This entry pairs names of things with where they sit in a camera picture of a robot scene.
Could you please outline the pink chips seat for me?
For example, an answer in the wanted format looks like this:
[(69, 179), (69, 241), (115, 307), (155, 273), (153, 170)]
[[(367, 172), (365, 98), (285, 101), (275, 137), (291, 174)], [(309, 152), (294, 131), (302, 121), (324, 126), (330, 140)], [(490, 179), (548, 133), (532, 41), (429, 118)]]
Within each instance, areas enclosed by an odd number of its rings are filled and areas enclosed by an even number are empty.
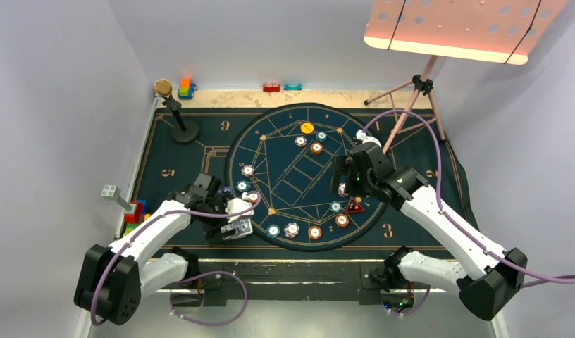
[(347, 196), (348, 193), (346, 191), (346, 184), (345, 183), (340, 183), (338, 185), (338, 195), (341, 197)]
[(307, 145), (307, 138), (305, 136), (297, 136), (295, 138), (295, 145), (298, 147), (304, 147)]
[(240, 172), (244, 177), (251, 177), (254, 174), (254, 167), (252, 165), (244, 165), (241, 167)]

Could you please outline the red dealer button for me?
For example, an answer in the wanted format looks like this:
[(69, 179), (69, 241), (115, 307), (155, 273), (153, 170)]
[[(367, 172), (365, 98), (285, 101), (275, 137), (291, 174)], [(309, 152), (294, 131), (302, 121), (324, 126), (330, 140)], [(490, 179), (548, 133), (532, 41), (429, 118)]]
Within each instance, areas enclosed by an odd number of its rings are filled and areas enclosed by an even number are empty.
[(348, 201), (346, 207), (346, 212), (348, 214), (353, 214), (353, 213), (362, 213), (364, 211), (365, 209), (361, 206), (359, 199), (357, 197), (350, 197), (350, 200)]

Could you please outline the teal chips seat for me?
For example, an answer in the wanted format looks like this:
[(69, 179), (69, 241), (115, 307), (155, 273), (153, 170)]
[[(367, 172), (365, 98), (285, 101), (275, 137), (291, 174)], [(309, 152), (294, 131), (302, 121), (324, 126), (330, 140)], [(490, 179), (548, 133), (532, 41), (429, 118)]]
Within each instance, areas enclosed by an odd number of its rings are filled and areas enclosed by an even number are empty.
[(339, 201), (332, 201), (332, 202), (329, 204), (329, 210), (330, 210), (332, 213), (340, 213), (341, 210), (342, 210), (341, 203), (340, 203)]
[(316, 133), (316, 141), (319, 143), (324, 143), (327, 140), (328, 136), (325, 132), (317, 132)]
[(248, 192), (251, 189), (251, 184), (248, 181), (241, 180), (235, 186), (239, 192)]

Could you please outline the blue playing card deck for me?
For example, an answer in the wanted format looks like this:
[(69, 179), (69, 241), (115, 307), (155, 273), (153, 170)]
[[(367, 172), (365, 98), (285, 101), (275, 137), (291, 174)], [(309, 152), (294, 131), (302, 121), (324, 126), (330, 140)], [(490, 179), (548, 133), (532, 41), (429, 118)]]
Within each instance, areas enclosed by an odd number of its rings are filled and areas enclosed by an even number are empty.
[(240, 239), (253, 233), (250, 219), (235, 220), (234, 222), (224, 225), (221, 228), (223, 241)]

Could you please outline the orange chips seat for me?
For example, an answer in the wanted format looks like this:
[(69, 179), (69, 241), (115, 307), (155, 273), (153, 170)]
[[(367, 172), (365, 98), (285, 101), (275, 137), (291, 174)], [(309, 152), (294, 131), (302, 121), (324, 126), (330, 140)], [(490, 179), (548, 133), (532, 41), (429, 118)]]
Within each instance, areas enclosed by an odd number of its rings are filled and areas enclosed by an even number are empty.
[(310, 146), (310, 152), (313, 155), (319, 155), (323, 152), (323, 145), (320, 142), (313, 142)]
[(261, 198), (261, 196), (260, 196), (260, 193), (258, 193), (258, 192), (250, 192), (248, 194), (248, 199), (252, 204), (259, 203), (260, 198)]
[(350, 219), (347, 214), (339, 213), (335, 217), (335, 224), (340, 228), (345, 228), (349, 225)]

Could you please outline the yellow big blind button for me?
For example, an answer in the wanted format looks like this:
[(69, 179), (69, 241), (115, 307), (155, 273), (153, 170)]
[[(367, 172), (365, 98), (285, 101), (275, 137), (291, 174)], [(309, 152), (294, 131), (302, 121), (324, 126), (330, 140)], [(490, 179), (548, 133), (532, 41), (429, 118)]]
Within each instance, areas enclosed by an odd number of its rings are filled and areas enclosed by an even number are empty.
[(303, 134), (311, 134), (315, 131), (315, 127), (312, 123), (305, 122), (300, 125), (300, 130)]

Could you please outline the teal poker chip stack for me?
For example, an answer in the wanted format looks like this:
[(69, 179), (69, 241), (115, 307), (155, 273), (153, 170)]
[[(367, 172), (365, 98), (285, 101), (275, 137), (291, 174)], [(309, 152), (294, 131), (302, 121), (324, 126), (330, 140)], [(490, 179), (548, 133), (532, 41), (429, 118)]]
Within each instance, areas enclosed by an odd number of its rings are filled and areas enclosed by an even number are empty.
[(276, 238), (281, 232), (281, 229), (276, 224), (271, 224), (266, 229), (266, 236), (269, 238)]

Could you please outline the orange poker chip stack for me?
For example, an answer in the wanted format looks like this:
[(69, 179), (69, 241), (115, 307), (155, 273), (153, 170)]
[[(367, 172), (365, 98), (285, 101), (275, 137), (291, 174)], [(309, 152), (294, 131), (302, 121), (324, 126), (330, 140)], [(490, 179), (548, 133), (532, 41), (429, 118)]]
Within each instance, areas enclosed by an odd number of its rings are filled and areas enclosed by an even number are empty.
[(308, 229), (308, 237), (312, 240), (320, 239), (322, 236), (322, 229), (318, 226), (311, 226)]

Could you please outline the pink blue poker chip stack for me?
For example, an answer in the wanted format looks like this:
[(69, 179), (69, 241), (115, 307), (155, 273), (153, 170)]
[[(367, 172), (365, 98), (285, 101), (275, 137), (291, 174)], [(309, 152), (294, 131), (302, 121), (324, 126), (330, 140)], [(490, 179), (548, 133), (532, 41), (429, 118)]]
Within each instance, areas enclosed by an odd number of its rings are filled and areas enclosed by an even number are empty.
[(284, 235), (287, 238), (293, 239), (299, 234), (300, 227), (297, 223), (288, 223), (284, 227)]

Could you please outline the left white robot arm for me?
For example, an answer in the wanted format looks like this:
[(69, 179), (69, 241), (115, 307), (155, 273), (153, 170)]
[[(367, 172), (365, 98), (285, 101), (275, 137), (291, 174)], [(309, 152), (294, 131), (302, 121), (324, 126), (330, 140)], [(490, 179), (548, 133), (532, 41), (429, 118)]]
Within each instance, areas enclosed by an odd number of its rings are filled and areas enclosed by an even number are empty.
[(87, 250), (74, 304), (89, 312), (94, 326), (123, 325), (143, 298), (160, 289), (172, 284), (189, 288), (205, 277), (223, 275), (222, 270), (203, 273), (198, 256), (179, 247), (155, 261), (152, 257), (193, 223), (202, 225), (212, 244), (251, 234), (250, 219), (260, 202), (258, 191), (233, 196), (221, 189), (220, 179), (200, 173), (192, 184), (171, 192), (132, 232)]

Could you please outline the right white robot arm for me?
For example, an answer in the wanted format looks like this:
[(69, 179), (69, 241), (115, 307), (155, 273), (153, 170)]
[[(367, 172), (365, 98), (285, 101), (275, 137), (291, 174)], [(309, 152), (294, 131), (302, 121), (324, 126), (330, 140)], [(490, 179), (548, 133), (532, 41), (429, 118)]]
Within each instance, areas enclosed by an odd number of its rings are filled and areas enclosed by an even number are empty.
[(437, 239), (455, 258), (431, 258), (402, 246), (384, 261), (372, 280), (386, 291), (420, 282), (458, 296), (464, 307), (482, 320), (492, 320), (521, 289), (528, 259), (518, 248), (505, 250), (474, 229), (438, 196), (435, 188), (410, 167), (396, 169), (380, 142), (362, 130), (346, 156), (337, 156), (332, 193), (375, 198), (392, 206)]

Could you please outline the dark green rectangular poker mat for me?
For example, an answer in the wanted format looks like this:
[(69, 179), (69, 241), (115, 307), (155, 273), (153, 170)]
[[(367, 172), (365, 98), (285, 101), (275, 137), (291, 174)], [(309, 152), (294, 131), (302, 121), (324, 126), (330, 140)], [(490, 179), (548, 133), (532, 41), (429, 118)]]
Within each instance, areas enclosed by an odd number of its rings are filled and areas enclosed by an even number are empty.
[(206, 259), (382, 260), (403, 246), (441, 259), (478, 254), (466, 173), (450, 143), (425, 127), (430, 114), (417, 110), (407, 124), (421, 127), (397, 137), (387, 152), (396, 170), (410, 168), (425, 183), (403, 193), (402, 202), (385, 204), (330, 192), (335, 157), (354, 148), (358, 131), (388, 138), (395, 121), (382, 109), (315, 103), (185, 108), (182, 117), (199, 126), (188, 145), (173, 141), (175, 119), (158, 109), (132, 197), (153, 213), (201, 173), (220, 179), (235, 196), (242, 183), (258, 192), (253, 232), (246, 237), (210, 244), (203, 226), (193, 224), (166, 243)]

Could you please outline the colourful lego toy car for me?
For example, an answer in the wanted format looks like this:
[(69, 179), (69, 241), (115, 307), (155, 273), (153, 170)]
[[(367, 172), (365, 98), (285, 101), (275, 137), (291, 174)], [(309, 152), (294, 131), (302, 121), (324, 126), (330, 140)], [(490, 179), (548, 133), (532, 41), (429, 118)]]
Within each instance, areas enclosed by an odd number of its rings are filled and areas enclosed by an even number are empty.
[(130, 201), (129, 205), (131, 210), (124, 212), (125, 229), (123, 235), (130, 234), (144, 220), (145, 215), (149, 212), (149, 204), (144, 199)]

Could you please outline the round blue poker mat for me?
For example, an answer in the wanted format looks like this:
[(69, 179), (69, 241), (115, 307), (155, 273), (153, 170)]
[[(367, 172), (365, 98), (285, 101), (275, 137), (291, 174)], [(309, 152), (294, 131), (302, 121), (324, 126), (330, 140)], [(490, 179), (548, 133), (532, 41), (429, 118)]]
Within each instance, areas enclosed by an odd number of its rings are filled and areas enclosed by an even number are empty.
[[(315, 127), (311, 134), (303, 134), (302, 123)], [(333, 158), (344, 156), (355, 145), (355, 134), (363, 122), (352, 114), (322, 104), (291, 104), (273, 108), (256, 117), (226, 118), (221, 129), (233, 132), (233, 142), (225, 161), (225, 180), (235, 187), (241, 180), (261, 193), (261, 203), (252, 218), (254, 232), (269, 243), (293, 251), (327, 251), (347, 245), (366, 234), (385, 211), (385, 204), (375, 199), (358, 198), (365, 209), (348, 214), (349, 196), (330, 192)], [(310, 146), (316, 133), (325, 132), (323, 152), (313, 155)], [(305, 136), (307, 145), (295, 145), (297, 136)], [(244, 165), (252, 165), (251, 177), (241, 175)], [(335, 224), (339, 213), (332, 213), (329, 204), (339, 201), (340, 213), (347, 214), (350, 223), (345, 228)], [(297, 223), (299, 234), (284, 235), (288, 223)], [(269, 225), (276, 224), (281, 232), (276, 238), (266, 236)], [(308, 229), (322, 229), (320, 239), (308, 237)]]

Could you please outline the grey lego brick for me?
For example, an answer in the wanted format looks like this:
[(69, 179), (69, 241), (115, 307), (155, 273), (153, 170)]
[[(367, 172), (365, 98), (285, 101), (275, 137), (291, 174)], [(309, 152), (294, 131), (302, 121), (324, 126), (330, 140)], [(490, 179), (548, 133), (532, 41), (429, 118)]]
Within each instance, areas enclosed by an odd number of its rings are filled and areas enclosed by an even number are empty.
[(116, 185), (106, 184), (101, 191), (101, 197), (107, 201), (117, 203), (125, 213), (134, 211), (134, 207), (120, 195), (120, 188)]

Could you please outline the orange green blue toy blocks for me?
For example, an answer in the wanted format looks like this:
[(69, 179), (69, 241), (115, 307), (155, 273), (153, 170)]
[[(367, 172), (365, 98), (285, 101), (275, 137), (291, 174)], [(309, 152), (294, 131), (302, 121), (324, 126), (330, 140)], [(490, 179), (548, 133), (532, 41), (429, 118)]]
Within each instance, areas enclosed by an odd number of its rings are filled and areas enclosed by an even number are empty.
[(184, 77), (180, 81), (180, 88), (178, 89), (178, 97), (180, 99), (192, 99), (197, 86), (191, 77)]

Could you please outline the teal toy block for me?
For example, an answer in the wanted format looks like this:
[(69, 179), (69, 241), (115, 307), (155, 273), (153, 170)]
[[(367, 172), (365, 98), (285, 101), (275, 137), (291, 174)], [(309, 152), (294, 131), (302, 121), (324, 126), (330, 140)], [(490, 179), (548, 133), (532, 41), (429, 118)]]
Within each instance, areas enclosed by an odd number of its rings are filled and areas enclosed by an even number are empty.
[(283, 89), (285, 91), (301, 91), (302, 90), (302, 84), (296, 83), (296, 82), (286, 82), (283, 85)]

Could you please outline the red toy block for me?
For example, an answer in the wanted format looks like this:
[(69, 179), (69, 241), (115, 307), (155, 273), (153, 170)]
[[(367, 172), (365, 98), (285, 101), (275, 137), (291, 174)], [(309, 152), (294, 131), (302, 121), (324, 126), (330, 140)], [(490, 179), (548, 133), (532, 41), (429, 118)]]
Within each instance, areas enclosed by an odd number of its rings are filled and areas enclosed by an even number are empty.
[(279, 92), (281, 90), (281, 85), (279, 83), (271, 82), (262, 85), (264, 92)]

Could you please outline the pink music stand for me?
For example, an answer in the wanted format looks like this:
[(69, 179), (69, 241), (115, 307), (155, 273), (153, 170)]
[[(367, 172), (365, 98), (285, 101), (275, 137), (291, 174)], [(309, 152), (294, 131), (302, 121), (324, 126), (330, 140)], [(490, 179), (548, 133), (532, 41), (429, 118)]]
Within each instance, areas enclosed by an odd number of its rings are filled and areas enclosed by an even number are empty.
[(428, 76), (440, 57), (523, 65), (566, 1), (375, 1), (364, 42), (375, 49), (426, 54), (422, 74), (406, 85), (436, 109)]

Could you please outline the black aluminium mounting rail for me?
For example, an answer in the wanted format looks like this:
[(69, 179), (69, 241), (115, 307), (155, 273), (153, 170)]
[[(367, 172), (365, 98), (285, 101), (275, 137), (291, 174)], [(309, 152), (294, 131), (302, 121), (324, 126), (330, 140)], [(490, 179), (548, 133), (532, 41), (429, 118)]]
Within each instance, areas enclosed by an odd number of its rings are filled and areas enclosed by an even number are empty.
[(229, 300), (354, 301), (359, 305), (418, 304), (427, 286), (384, 283), (384, 264), (363, 260), (208, 260), (196, 282), (174, 282), (174, 292), (204, 296), (205, 306)]

